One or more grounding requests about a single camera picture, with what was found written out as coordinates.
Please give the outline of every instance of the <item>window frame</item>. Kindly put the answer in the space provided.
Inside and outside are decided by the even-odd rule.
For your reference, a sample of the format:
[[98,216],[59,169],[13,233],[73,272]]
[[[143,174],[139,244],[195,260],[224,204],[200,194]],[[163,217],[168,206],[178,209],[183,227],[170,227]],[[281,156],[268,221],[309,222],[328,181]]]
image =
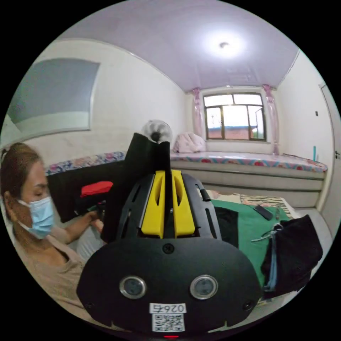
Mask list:
[[[232,95],[233,104],[224,104],[224,105],[214,105],[211,107],[205,106],[205,98],[206,97],[212,97],[212,96],[221,96],[221,95]],[[234,102],[234,95],[258,95],[262,101],[262,105],[256,105],[256,104],[236,104]],[[210,93],[203,95],[202,97],[202,103],[204,106],[205,111],[205,130],[206,130],[206,140],[207,141],[250,141],[250,142],[267,142],[267,133],[266,133],[266,117],[264,112],[264,102],[262,98],[262,94],[260,92],[219,92],[219,93]],[[249,123],[249,139],[226,139],[225,138],[225,124],[224,124],[224,113],[223,113],[223,107],[229,107],[229,106],[246,106],[246,110],[248,113],[248,123]],[[251,133],[251,127],[250,127],[250,116],[249,116],[249,108],[248,106],[255,106],[255,107],[261,107],[262,110],[262,118],[263,118],[263,131],[264,131],[264,138],[263,139],[255,139],[253,137],[250,137]],[[209,129],[207,125],[207,109],[211,108],[220,108],[220,117],[221,117],[221,138],[219,137],[212,137],[209,138]]]

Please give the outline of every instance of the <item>green cloth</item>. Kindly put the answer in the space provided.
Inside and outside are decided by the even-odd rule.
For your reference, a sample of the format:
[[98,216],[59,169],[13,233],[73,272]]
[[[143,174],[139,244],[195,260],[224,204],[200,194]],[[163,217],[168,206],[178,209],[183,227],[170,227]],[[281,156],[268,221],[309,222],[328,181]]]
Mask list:
[[[261,238],[274,227],[278,221],[276,220],[276,207],[265,207],[274,216],[268,221],[257,213],[253,208],[256,206],[237,204],[235,202],[212,200],[216,207],[223,207],[238,212],[238,244],[239,250],[242,251],[252,263],[261,286],[264,285],[264,275],[261,271],[261,265],[264,261],[266,249],[269,239],[263,239],[259,242],[251,242],[251,240]],[[279,207],[280,221],[290,220],[286,213]]]

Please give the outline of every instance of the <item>qr code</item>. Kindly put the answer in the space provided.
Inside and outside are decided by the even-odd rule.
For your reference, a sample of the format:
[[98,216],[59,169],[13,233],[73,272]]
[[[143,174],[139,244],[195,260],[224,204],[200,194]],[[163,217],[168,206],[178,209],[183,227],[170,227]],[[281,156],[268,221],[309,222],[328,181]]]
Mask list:
[[185,331],[184,314],[153,314],[153,331]]

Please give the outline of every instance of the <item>blue surgical mask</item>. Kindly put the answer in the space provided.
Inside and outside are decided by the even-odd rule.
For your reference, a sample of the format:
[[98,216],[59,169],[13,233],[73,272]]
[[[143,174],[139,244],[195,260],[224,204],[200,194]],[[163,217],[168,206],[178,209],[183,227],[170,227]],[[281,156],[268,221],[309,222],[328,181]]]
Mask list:
[[18,222],[21,227],[27,230],[38,239],[43,239],[51,233],[54,225],[54,215],[51,197],[39,201],[33,201],[30,204],[22,200],[18,202],[30,209],[32,218],[32,228]]

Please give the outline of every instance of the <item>screw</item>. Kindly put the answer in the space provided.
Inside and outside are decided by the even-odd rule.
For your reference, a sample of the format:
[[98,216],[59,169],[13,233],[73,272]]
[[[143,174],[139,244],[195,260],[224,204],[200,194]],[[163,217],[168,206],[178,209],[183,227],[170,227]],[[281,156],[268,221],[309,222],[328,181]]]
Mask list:
[[166,255],[170,255],[171,253],[174,252],[174,246],[172,244],[165,244],[162,247],[162,250]]
[[252,301],[246,301],[244,304],[243,304],[243,310],[245,311],[248,311],[252,308],[253,306],[253,302]]
[[87,303],[87,304],[85,304],[85,307],[88,308],[88,309],[93,308],[93,306],[94,306],[93,303]]

